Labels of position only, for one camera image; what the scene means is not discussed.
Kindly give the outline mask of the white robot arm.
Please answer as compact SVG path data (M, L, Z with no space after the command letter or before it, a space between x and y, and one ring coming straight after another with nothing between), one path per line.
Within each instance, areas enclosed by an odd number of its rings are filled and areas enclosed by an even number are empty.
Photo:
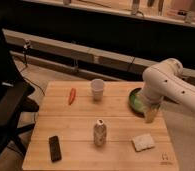
M183 65L175 58L146 68L142 74L144 86L137 97L147 107L160 104L168 97L195 114L195 86L180 78L182 72Z

